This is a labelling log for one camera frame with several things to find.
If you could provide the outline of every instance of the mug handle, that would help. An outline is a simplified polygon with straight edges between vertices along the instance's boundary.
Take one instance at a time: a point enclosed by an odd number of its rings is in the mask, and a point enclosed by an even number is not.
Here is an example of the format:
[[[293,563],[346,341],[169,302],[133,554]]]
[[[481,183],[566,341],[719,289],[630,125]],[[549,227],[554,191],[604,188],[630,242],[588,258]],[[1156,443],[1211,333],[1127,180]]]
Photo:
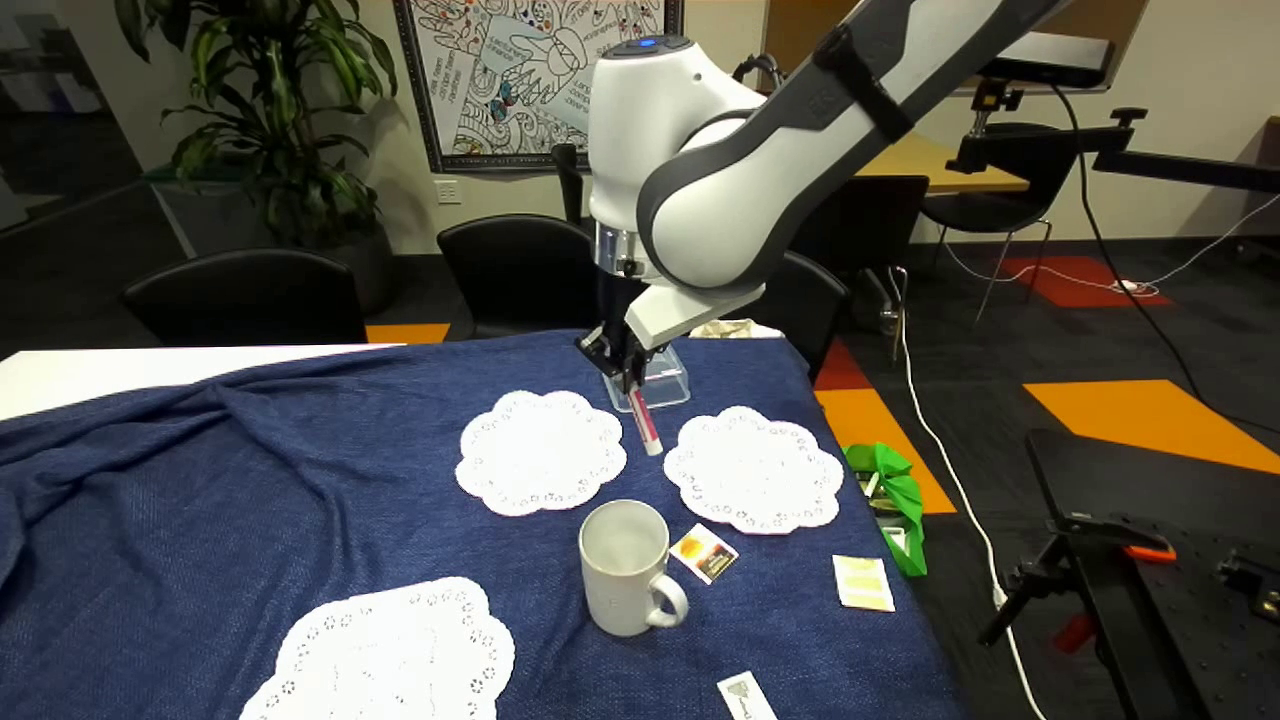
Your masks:
[[[688,616],[688,595],[673,576],[653,576],[649,580],[657,603],[649,611],[653,627],[677,627]]]

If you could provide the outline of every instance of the small cup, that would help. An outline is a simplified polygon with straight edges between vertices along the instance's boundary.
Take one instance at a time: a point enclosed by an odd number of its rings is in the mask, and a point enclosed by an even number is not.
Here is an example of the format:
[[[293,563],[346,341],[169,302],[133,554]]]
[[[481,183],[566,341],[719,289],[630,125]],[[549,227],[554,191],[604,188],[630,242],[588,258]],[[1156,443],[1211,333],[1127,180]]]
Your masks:
[[[667,525],[639,499],[610,499],[577,531],[588,611],[610,636],[677,627],[688,616],[683,589],[666,576]]]

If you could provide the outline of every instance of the black chair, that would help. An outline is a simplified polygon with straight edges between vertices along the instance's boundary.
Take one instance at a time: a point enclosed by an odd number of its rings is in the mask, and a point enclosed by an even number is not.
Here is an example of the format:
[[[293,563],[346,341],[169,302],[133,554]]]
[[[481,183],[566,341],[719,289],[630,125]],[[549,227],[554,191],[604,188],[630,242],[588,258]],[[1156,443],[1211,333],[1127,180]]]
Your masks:
[[[577,146],[557,146],[554,150],[554,166],[557,166],[557,178],[562,178],[566,221],[588,227],[579,150]]]
[[[807,380],[816,380],[846,322],[846,303],[850,289],[828,269],[799,253],[786,253],[764,295],[734,318],[779,328],[805,358]]]
[[[1029,191],[964,191],[964,197],[928,197],[926,216],[939,226],[939,247],[948,244],[948,227],[957,234],[1006,234],[1006,247],[996,258],[996,269],[987,275],[984,302],[977,318],[984,318],[996,275],[1006,269],[1006,258],[1013,247],[1013,234],[1045,226],[1045,235],[1038,244],[1038,258],[1054,242],[1054,226],[1045,211],[1054,209],[1057,191],[1074,178],[1075,166],[1075,135],[1045,125],[994,125],[984,133],[984,153],[994,170],[1006,170],[1013,178],[1029,180]]]
[[[355,282],[296,247],[185,262],[123,289],[161,343],[365,343]]]
[[[928,178],[852,178],[795,234],[792,253],[846,282],[852,322],[894,337],[903,289],[902,263],[920,221]]]
[[[437,244],[473,318],[453,337],[602,324],[594,235],[568,221],[486,216],[444,227]]]

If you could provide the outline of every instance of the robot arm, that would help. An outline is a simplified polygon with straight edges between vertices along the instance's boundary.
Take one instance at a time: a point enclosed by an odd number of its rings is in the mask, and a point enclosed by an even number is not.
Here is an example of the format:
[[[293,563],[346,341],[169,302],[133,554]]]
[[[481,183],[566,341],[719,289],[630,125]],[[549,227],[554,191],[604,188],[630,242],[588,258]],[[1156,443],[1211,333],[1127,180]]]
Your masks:
[[[1059,4],[860,0],[770,101],[688,42],[604,54],[588,111],[596,263],[644,293],[610,308],[586,351],[632,386],[649,351],[753,303],[840,180]]]

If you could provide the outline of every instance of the cable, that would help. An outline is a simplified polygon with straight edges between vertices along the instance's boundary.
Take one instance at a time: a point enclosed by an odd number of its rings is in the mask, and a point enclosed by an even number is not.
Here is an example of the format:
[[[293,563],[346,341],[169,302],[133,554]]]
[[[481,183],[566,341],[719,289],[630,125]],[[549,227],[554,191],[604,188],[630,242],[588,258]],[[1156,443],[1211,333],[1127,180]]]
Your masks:
[[[1074,135],[1082,135],[1082,116],[1075,116],[1067,93],[1057,90],[1057,83],[1049,83],[1049,90],[1054,90],[1054,97],[1064,105],[1064,111],[1067,111],[1067,120],[1074,120]],[[1116,275],[1116,289],[1124,293],[1124,302],[1146,318],[1146,324],[1150,324],[1150,328],[1156,333],[1156,341],[1167,349],[1167,358],[1174,358],[1174,363],[1182,370],[1182,376],[1185,376],[1185,386],[1193,390],[1193,395],[1197,395],[1201,404],[1209,404],[1203,393],[1201,393],[1201,380],[1197,380],[1197,372],[1193,372],[1193,363],[1187,363],[1187,358],[1185,358],[1185,351],[1174,343],[1174,337],[1156,324],[1156,318],[1150,311],[1150,303],[1135,302],[1127,285],[1119,285],[1124,271],[1116,269],[1116,258],[1112,258],[1112,247],[1103,244],[1103,234],[1099,234],[1096,211],[1092,211],[1085,150],[1075,150],[1075,166],[1082,166],[1082,209],[1085,209],[1085,221],[1090,221],[1090,227],[1092,227],[1092,247],[1099,253],[1099,262],[1103,262],[1110,271]]]
[[[1250,221],[1257,221],[1261,211],[1269,211],[1272,205],[1280,205],[1280,197],[1269,197],[1263,205],[1257,205],[1250,216],[1242,216],[1234,227],[1225,227],[1218,242],[1209,242],[1203,247],[1197,247],[1187,262],[1182,262],[1177,269],[1153,275],[1153,282],[1135,282],[1135,289],[1160,289],[1167,282],[1177,282],[1182,271],[1187,271],[1201,258],[1209,258],[1211,247],[1220,247],[1225,242],[1234,242]]]
[[[920,404],[918,358],[914,358],[914,333],[910,333],[910,308],[902,308],[897,343],[902,343],[903,386],[910,386],[910,401],[914,401],[918,424],[926,427],[926,435],[928,435],[933,450],[939,452],[939,460],[944,460],[944,468],[948,468],[948,481],[952,481],[952,489],[957,489],[957,498],[961,498],[961,508],[964,508],[971,531],[977,531],[982,544],[984,544],[987,580],[994,580],[994,608],[1000,608],[1000,603],[1006,603],[1006,589],[1000,589],[996,544],[994,544],[987,527],[982,525],[982,516],[971,514],[971,499],[969,499],[969,489],[964,489],[964,481],[961,481],[961,474],[957,474],[957,464],[952,464],[952,452],[948,452],[948,443],[939,441],[939,432],[928,424],[926,404]],[[1013,657],[1017,683],[1022,683],[1034,715],[1045,720],[1045,708],[1040,708],[1040,699],[1038,699],[1038,688],[1034,688],[1034,677],[1029,677],[1029,668],[1024,668],[1024,653],[1022,653],[1022,645],[1017,645],[1013,623],[1006,627],[1006,640],[1008,640],[1008,657]]]
[[[58,221],[66,221],[66,216],[80,216],[80,211],[90,211],[90,209],[98,209],[98,205],[103,205],[103,200],[116,200],[116,197],[123,197],[123,191],[133,191],[133,188],[139,188],[139,183],[144,183],[144,178],[139,178],[139,180],[129,180],[129,183],[116,183],[116,188],[103,188],[103,191],[98,191],[98,197],[83,197],[83,200],[77,200],[77,205],[69,205],[69,209],[58,209],[58,211],[50,211],[50,216],[34,216],[34,221],[0,234],[0,244],[11,242],[11,235],[24,235],[24,234],[34,234],[34,227],[58,226]]]
[[[1024,275],[1038,271],[1034,263],[1017,269],[1013,275],[1006,275],[1006,271],[982,271],[982,269],[971,269],[948,242],[939,242],[939,247],[948,253],[948,262],[952,262],[964,275],[971,275],[971,282],[982,282],[982,285],[1022,285]],[[1059,271],[1059,269],[1054,269],[1054,263],[1040,263],[1040,275],[1057,275],[1057,282],[1064,282],[1064,285],[1099,289],[1099,293],[1112,293],[1112,289],[1116,289],[1116,285],[1099,285],[1099,282],[1085,282],[1085,275]]]

